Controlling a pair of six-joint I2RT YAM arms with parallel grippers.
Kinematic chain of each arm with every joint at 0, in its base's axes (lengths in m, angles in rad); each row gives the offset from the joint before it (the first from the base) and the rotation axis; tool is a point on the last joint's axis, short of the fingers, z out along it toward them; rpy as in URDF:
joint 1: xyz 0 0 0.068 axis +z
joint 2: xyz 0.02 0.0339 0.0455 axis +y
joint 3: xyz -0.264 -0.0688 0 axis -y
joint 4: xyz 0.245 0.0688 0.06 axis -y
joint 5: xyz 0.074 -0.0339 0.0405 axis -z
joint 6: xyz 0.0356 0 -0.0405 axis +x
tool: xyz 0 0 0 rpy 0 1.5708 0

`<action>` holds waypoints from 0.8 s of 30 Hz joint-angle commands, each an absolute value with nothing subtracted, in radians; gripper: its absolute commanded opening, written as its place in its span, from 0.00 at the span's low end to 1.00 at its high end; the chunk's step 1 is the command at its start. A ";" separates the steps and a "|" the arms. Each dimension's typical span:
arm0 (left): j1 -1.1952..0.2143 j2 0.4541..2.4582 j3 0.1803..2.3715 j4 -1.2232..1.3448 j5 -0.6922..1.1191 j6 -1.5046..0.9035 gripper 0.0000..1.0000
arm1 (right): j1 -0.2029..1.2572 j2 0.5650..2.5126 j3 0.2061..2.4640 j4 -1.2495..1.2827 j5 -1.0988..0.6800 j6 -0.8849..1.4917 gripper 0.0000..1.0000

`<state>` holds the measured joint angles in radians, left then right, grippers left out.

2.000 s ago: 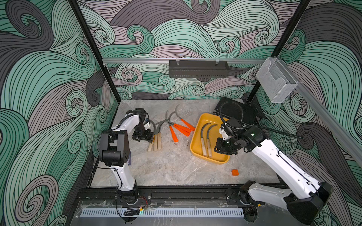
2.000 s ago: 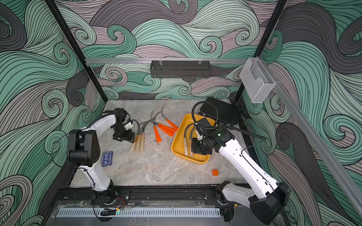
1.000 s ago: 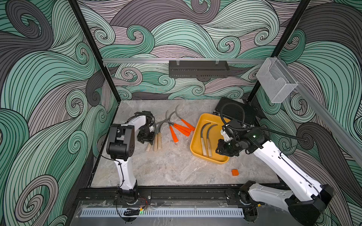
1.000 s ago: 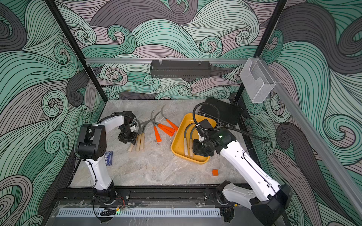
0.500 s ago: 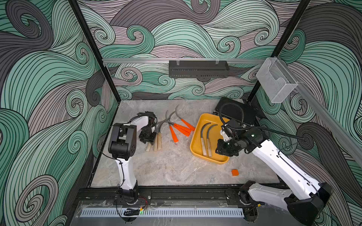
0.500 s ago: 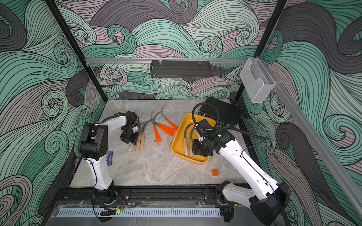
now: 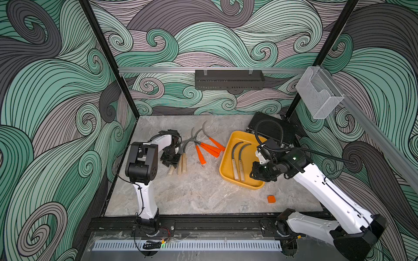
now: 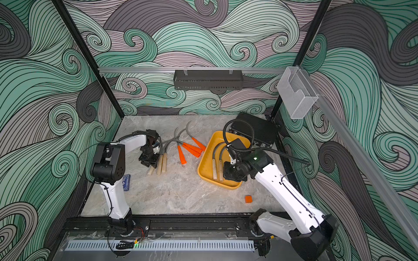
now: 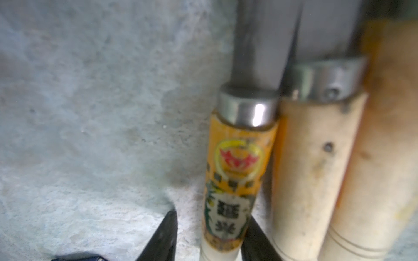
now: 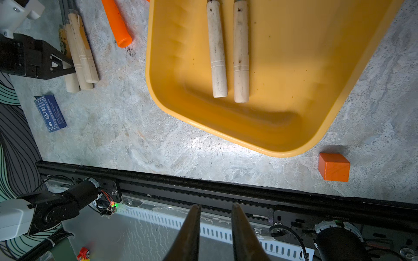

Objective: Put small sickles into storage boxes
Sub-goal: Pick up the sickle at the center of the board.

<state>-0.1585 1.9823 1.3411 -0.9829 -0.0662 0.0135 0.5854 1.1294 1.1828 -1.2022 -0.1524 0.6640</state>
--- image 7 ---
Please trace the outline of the large wooden handle sickle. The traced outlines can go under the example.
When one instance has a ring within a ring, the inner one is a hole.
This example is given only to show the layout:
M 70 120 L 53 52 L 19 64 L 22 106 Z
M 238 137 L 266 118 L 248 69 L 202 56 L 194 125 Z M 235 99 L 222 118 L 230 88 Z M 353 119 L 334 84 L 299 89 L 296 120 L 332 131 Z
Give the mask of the large wooden handle sickle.
M 236 161 L 235 161 L 235 150 L 238 147 L 238 145 L 240 145 L 242 143 L 243 143 L 242 141 L 236 143 L 233 146 L 232 153 L 231 153 L 231 162 L 232 162 L 232 166 L 233 166 L 234 180 L 236 180 L 236 181 L 238 181 L 238 180 L 244 181 L 244 175 L 242 174 L 242 172 L 237 167 L 237 164 L 236 164 Z

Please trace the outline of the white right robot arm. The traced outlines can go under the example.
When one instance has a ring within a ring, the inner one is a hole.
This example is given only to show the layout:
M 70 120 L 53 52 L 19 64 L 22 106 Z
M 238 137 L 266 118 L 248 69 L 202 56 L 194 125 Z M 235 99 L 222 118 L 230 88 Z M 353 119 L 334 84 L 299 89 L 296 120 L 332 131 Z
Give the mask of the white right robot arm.
M 304 147 L 283 147 L 281 139 L 259 138 L 259 127 L 270 122 L 283 136 L 282 125 L 273 119 L 260 120 L 254 128 L 258 142 L 250 178 L 263 182 L 275 182 L 279 176 L 294 179 L 317 198 L 334 217 L 327 221 L 303 215 L 287 209 L 279 216 L 287 236 L 295 240 L 297 234 L 305 234 L 333 245 L 349 261 L 364 261 L 388 226 L 380 214 L 372 214 L 339 189 L 313 162 L 311 154 L 342 162 L 352 167 L 354 162 Z

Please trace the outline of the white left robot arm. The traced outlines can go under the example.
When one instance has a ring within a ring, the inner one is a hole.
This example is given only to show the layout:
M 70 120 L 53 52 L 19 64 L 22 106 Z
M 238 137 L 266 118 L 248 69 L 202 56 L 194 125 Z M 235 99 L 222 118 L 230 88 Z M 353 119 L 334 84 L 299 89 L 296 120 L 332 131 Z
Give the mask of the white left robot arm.
M 155 202 L 153 180 L 158 164 L 176 169 L 179 166 L 181 136 L 178 131 L 162 130 L 146 142 L 131 144 L 125 175 L 136 190 L 138 213 L 136 223 L 141 227 L 160 228 L 159 209 Z

